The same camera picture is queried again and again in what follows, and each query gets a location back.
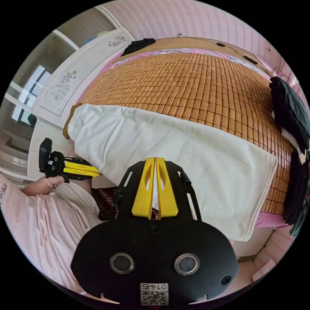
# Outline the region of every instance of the dark clothing pile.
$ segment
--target dark clothing pile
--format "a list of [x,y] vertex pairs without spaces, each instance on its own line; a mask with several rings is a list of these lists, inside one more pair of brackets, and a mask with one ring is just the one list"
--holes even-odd
[[285,223],[293,225],[290,234],[298,235],[310,206],[310,152],[307,151],[306,161],[301,163],[297,151],[291,155],[291,171],[288,189],[284,201],[283,217]]
[[142,49],[144,47],[147,47],[148,45],[154,44],[155,42],[156,42],[155,39],[143,39],[140,41],[132,41],[132,43],[125,48],[122,56],[136,52],[139,49]]
[[275,122],[286,129],[297,141],[302,153],[309,149],[310,121],[307,110],[296,94],[280,77],[272,77],[271,96],[274,105]]

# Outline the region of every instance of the white blanket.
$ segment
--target white blanket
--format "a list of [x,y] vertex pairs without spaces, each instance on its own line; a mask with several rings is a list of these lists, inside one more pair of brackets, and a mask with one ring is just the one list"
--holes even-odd
[[229,239],[247,241],[278,160],[222,130],[120,106],[77,108],[68,125],[75,152],[113,183],[147,157],[164,157],[192,181],[202,220]]

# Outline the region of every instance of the camera lens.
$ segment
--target camera lens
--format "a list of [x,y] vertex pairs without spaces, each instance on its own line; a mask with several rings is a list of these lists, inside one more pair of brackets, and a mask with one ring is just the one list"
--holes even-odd
[[110,258],[110,267],[118,274],[128,274],[133,271],[135,263],[126,253],[116,253]]
[[199,259],[196,255],[185,253],[180,255],[174,262],[174,269],[180,275],[189,275],[199,268]]

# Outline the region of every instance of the yellow plastic part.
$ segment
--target yellow plastic part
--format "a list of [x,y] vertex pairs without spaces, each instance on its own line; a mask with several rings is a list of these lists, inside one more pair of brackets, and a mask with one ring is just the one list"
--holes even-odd
[[93,177],[93,179],[100,175],[100,174],[92,172],[92,171],[83,171],[83,170],[76,170],[76,169],[69,169],[69,168],[64,168],[64,172],[81,174],[81,175],[90,175]]
[[65,161],[65,167],[69,168],[69,169],[82,170],[82,171],[90,171],[90,172],[94,172],[94,173],[100,174],[100,171],[98,171],[93,166],[81,165],[81,164],[77,164],[75,162]]
[[176,216],[179,212],[175,202],[172,186],[170,183],[166,163],[164,158],[156,157],[156,178],[158,192],[159,218]]
[[[149,220],[152,216],[153,186],[154,186],[155,157],[147,158],[136,194],[131,213],[134,216],[147,217]],[[150,180],[149,190],[146,186]]]

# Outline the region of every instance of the bamboo mat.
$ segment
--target bamboo mat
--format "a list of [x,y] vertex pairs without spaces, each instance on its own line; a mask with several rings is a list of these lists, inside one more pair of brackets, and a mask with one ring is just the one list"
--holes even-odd
[[224,130],[275,155],[279,164],[262,211],[281,214],[293,151],[271,112],[269,81],[224,58],[173,53],[132,60],[104,72],[82,104],[121,105]]

